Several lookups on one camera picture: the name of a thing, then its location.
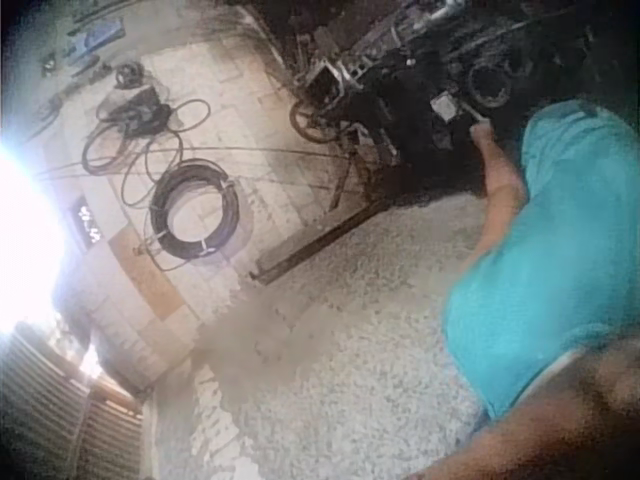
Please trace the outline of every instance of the black hose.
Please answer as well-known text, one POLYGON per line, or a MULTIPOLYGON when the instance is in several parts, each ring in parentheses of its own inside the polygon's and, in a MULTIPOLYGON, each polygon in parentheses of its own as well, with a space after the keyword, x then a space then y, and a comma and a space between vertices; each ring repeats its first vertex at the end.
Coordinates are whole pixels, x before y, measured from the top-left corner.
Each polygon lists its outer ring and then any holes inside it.
POLYGON ((194 158, 167 170, 155 186, 149 205, 151 227, 160 246, 170 255, 194 260, 217 252, 238 227, 238 195, 227 173, 216 163, 194 158), (222 219, 207 237, 197 242, 180 240, 169 227, 169 213, 178 198, 194 185, 210 185, 222 195, 222 219))

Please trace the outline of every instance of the electric cable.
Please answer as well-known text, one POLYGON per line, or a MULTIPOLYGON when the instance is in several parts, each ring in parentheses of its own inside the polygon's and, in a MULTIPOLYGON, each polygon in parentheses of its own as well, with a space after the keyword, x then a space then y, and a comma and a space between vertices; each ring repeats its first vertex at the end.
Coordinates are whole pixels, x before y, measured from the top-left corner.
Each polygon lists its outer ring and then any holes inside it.
POLYGON ((227 243, 238 227, 240 203, 233 182, 217 163, 193 158, 168 169, 160 177, 153 190, 149 217, 163 250, 183 260, 194 260, 217 252, 227 243), (171 208, 189 187, 203 184, 214 187, 222 196, 222 218, 215 230, 202 240, 181 240, 169 227, 171 208))
POLYGON ((126 126, 122 123, 108 123, 103 128, 98 129, 98 131, 89 136, 89 139, 84 144, 84 148, 82 149, 82 156, 80 164, 82 168, 85 169, 87 173, 91 175, 100 176, 106 175, 109 173, 109 170, 120 160, 122 154, 127 150, 129 146, 129 140, 127 140, 125 132, 120 132, 120 130, 126 129, 126 126), (120 144, 118 145, 118 150, 115 155, 110 157, 100 157, 106 162, 102 162, 97 164, 96 159, 89 160, 89 150, 93 146, 93 144, 98 140, 98 138, 102 137, 105 133, 111 130, 118 130, 121 133, 120 144))
POLYGON ((181 103, 180 105, 178 105, 177 107, 175 107, 173 109, 173 111, 171 112, 171 115, 173 116, 180 109, 186 107, 187 105, 191 105, 191 104, 194 104, 194 103, 203 104, 207 108, 207 113, 202 118, 202 120, 200 120, 199 122, 196 122, 193 125, 191 125, 189 127, 186 127, 186 128, 173 129, 173 128, 170 128, 170 127, 167 126, 167 130, 169 130, 170 132, 173 132, 173 133, 184 133, 184 132, 188 132, 189 130, 193 130, 194 128, 198 128, 200 125, 202 125, 204 122, 206 122, 209 119, 209 117, 211 116, 211 105, 209 104, 209 102, 207 102, 206 100, 203 100, 201 98, 193 98, 191 100, 187 100, 186 102, 181 103))

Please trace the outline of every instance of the engine part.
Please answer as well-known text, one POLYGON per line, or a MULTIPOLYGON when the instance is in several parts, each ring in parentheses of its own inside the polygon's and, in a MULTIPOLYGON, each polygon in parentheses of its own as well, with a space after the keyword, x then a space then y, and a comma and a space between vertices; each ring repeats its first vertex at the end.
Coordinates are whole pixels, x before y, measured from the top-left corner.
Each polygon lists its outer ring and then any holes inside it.
POLYGON ((305 111, 305 107, 308 106, 305 105, 304 100, 298 100, 289 110, 289 122, 296 133, 311 143, 331 143, 337 140, 338 132, 329 132, 328 129, 318 125, 316 116, 305 111))
POLYGON ((160 246, 170 255, 194 260, 217 252, 238 227, 238 195, 227 173, 216 163, 202 158, 182 162, 165 172, 158 181, 149 206, 151 227, 160 246), (222 195, 222 219, 206 238, 189 242, 180 240, 169 227, 169 213, 189 186, 210 185, 222 195))
MULTIPOLYGON (((337 59, 316 58, 302 86, 322 104, 324 111, 329 111, 349 91, 362 90, 362 77, 389 53, 404 49, 415 38, 447 24, 468 3, 468 0, 433 0, 400 8, 379 21, 337 59)), ((407 65, 413 64, 415 60, 409 59, 407 65)))
POLYGON ((431 100, 431 108, 433 108, 433 111, 440 115, 440 118, 446 123, 449 123, 458 115, 456 101, 447 91, 442 92, 431 100))
POLYGON ((509 101, 511 79, 500 67, 478 63, 469 70, 467 88, 469 94, 480 105, 499 108, 509 101))

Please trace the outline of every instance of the sunlight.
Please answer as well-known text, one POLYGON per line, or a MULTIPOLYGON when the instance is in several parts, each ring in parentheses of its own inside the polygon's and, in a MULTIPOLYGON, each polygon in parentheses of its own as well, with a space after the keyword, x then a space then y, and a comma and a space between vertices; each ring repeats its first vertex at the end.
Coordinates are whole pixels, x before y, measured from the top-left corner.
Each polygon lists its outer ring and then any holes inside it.
POLYGON ((53 311, 51 294, 64 253, 62 228, 46 197, 0 147, 0 333, 53 311))

